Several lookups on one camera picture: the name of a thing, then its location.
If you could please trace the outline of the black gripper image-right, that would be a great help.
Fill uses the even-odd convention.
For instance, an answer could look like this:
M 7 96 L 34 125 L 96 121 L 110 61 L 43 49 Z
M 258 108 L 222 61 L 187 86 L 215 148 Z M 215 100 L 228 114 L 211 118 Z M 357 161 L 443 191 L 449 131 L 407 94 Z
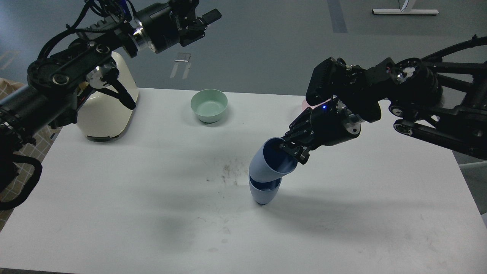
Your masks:
M 304 165 L 311 149 L 357 138 L 361 123 L 362 118 L 341 100 L 328 100 L 314 109 L 307 108 L 289 125 L 280 149 Z

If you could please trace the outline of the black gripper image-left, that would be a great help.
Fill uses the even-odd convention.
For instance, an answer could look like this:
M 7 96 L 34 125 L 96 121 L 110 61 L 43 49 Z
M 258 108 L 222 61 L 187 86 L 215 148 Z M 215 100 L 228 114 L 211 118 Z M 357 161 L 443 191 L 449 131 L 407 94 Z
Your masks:
M 202 39 L 208 26 L 221 19 L 218 9 L 196 14 L 198 0 L 169 0 L 154 3 L 135 13 L 135 45 L 156 54 L 180 44 L 182 47 Z

